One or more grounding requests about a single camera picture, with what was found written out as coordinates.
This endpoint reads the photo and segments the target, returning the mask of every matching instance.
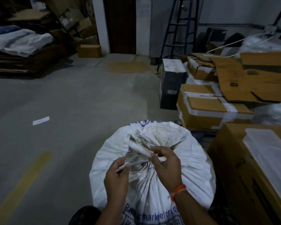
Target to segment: concrete floor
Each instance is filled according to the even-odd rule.
[[[159,109],[153,71],[104,71],[108,62],[127,58],[74,55],[42,79],[0,79],[0,205],[34,160],[52,152],[7,224],[68,224],[80,207],[92,204],[88,175],[109,136],[135,121],[178,118],[177,111]],[[47,116],[49,122],[32,126]]]

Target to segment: yellow painted line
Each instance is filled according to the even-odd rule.
[[[13,191],[5,198],[4,202],[0,205],[0,225],[6,224],[12,212],[18,207],[22,198],[40,174],[42,168],[49,161],[51,155],[51,152],[44,152],[39,155]]]

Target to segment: hand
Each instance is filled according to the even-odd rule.
[[[171,194],[178,185],[182,185],[181,178],[181,162],[173,150],[169,147],[155,146],[151,148],[151,162],[157,172],[158,178],[167,191]],[[165,156],[166,160],[163,164],[158,157]]]
[[[117,204],[123,206],[123,208],[128,193],[130,167],[125,166],[123,170],[118,172],[116,172],[116,169],[124,165],[125,159],[125,157],[121,157],[115,160],[109,167],[104,179],[107,203]]]

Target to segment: plastic container lid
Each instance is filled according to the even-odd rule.
[[[246,129],[243,142],[281,198],[281,139],[266,129]]]

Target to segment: white cable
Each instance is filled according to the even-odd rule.
[[[248,39],[248,38],[251,38],[251,37],[254,37],[254,36],[257,36],[257,35],[267,35],[267,34],[270,34],[270,33],[261,33],[261,34],[252,35],[252,36],[249,36],[249,37],[247,37],[247,38],[244,38],[244,39],[238,40],[238,41],[236,41],[236,42],[233,42],[233,43],[227,44],[227,45],[225,45],[225,46],[229,46],[229,45],[231,45],[231,44],[234,44],[234,43],[237,43],[237,42],[243,41],[243,40],[245,40],[245,39]],[[214,51],[214,50],[217,50],[217,49],[223,48],[223,47],[225,47],[225,46],[220,46],[220,47],[215,48],[215,49],[213,49],[213,50],[210,50],[210,51],[208,51],[208,52],[206,52],[206,53],[208,54],[208,53],[209,53],[209,52],[211,52],[211,51]]]
[[[263,40],[262,42],[254,43],[254,44],[251,46],[251,48],[252,48],[253,46],[257,45],[257,44],[266,42],[266,41],[270,40],[270,39],[273,38],[273,37],[274,37],[274,36],[272,36],[272,37],[270,37],[270,38],[268,38],[268,39],[266,39],[266,40]],[[235,55],[237,55],[237,54],[238,54],[238,53],[236,53],[236,54],[234,54],[234,55],[231,55],[231,56],[223,57],[223,58],[230,58],[230,57],[233,57],[233,56],[235,56]]]

